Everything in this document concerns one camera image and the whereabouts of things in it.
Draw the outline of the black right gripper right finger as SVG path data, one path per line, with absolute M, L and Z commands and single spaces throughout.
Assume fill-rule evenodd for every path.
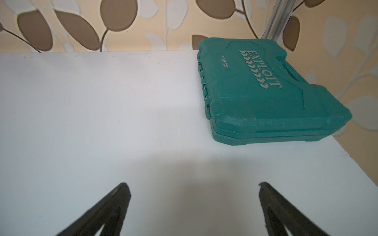
M 308 219 L 267 182 L 261 182 L 259 199 L 270 236 L 326 236 L 328 233 Z

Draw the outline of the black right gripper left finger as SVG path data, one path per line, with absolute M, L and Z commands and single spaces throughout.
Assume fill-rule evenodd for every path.
M 120 183 L 59 236 L 119 236 L 131 200 L 130 188 Z

